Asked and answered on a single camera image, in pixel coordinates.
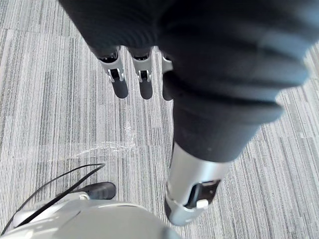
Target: gray carpet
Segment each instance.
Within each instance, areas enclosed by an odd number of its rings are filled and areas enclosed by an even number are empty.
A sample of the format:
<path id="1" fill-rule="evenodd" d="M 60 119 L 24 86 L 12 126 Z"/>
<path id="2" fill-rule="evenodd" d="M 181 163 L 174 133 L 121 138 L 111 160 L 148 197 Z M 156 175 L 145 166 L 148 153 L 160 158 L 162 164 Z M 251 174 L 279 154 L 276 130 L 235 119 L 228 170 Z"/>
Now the gray carpet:
<path id="1" fill-rule="evenodd" d="M 116 199 L 168 223 L 164 184 L 172 102 L 144 101 L 126 50 L 129 96 L 115 97 L 105 73 L 56 0 L 0 0 L 0 227 L 49 179 L 106 162 L 87 183 L 112 181 Z M 184 228 L 187 239 L 319 238 L 319 45 L 306 57 L 310 80 L 284 91 L 283 117 L 265 125 L 230 168 L 210 209 Z M 43 190 L 61 192 L 88 169 Z"/>

